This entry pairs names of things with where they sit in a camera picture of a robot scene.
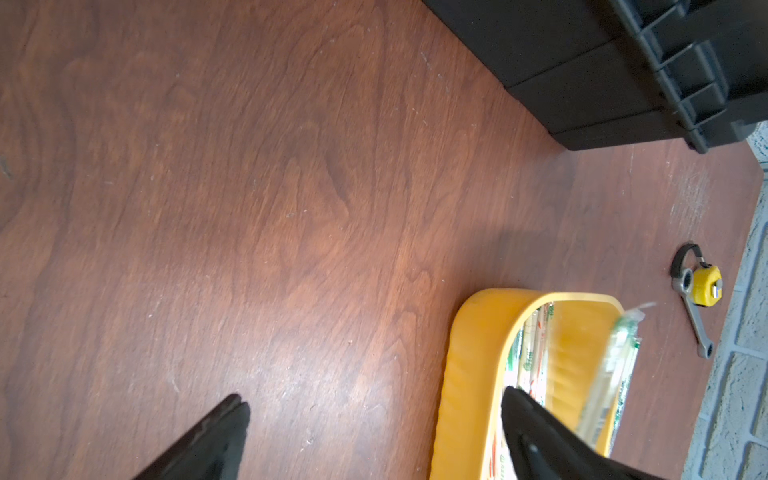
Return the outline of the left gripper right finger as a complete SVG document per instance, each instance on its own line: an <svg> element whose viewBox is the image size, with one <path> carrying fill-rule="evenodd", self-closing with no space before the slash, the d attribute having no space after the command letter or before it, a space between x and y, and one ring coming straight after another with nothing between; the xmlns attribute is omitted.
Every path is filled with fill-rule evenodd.
<svg viewBox="0 0 768 480"><path fill-rule="evenodd" d="M654 478L598 454L520 389L504 390L501 420L519 479Z"/></svg>

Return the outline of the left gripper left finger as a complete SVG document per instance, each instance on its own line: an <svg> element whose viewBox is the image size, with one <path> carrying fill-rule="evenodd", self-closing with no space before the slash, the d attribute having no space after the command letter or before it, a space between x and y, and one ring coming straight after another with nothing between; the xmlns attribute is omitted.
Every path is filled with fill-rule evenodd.
<svg viewBox="0 0 768 480"><path fill-rule="evenodd" d="M250 413L228 395L135 479L237 479Z"/></svg>

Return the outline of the yellow plastic storage box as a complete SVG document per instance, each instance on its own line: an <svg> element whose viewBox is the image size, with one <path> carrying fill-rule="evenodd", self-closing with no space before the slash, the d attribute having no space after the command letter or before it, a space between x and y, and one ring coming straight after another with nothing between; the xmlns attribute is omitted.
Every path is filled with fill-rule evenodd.
<svg viewBox="0 0 768 480"><path fill-rule="evenodd" d="M555 318L546 408L566 427L576 428L622 305L596 293L479 291L458 310L450 332L431 478L487 477L509 349L525 321L548 303Z"/></svg>

